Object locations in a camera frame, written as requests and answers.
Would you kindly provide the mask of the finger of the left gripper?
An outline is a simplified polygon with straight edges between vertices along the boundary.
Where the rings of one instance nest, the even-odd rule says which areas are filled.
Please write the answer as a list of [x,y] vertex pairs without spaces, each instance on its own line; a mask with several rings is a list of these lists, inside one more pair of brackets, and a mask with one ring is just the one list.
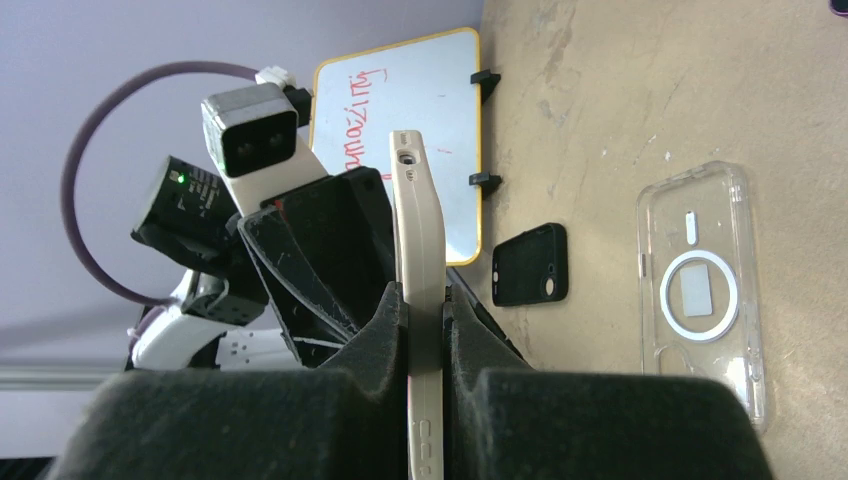
[[360,330],[350,310],[313,268],[281,211],[268,206],[237,221],[295,360],[316,368]]
[[269,201],[362,330],[395,278],[391,208],[378,170],[357,167]]

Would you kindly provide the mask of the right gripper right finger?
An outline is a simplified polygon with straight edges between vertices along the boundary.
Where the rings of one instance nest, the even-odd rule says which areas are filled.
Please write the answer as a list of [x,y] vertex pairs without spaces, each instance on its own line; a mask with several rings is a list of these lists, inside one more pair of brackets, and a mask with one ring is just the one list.
[[539,371],[444,304],[450,479],[769,479],[757,434],[724,385],[693,377]]

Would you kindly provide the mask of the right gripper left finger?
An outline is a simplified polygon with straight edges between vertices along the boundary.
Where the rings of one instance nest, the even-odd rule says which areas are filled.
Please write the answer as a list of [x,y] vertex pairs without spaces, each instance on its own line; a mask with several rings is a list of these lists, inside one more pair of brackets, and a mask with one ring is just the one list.
[[403,479],[407,308],[397,283],[315,369],[112,377],[52,479]]

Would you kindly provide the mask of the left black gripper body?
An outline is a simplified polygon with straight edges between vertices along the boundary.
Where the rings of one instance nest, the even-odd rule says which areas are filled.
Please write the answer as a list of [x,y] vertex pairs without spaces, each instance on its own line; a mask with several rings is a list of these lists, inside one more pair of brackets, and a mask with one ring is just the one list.
[[188,269],[183,312],[245,326],[264,312],[268,295],[237,232],[239,219],[218,175],[169,156],[130,236]]

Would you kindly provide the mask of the beige cased smartphone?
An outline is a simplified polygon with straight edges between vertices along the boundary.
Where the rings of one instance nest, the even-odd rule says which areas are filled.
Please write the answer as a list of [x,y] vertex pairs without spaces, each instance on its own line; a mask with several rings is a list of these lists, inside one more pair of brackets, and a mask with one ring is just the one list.
[[389,142],[396,277],[408,311],[409,469],[413,479],[442,479],[445,225],[421,133],[396,130]]

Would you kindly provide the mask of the clear magsafe phone case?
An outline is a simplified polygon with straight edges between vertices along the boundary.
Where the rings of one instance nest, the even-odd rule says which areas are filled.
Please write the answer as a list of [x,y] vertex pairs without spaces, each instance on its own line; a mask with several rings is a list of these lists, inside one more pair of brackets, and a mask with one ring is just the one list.
[[637,199],[641,369],[722,383],[768,425],[754,229],[743,169],[711,161]]

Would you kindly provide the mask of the purple edged smartphone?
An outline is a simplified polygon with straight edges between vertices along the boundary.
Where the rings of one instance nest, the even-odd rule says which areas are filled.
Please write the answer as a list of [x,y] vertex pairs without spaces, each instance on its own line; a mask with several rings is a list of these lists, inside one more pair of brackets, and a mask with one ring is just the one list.
[[837,16],[848,16],[848,0],[830,0],[829,7],[831,11]]

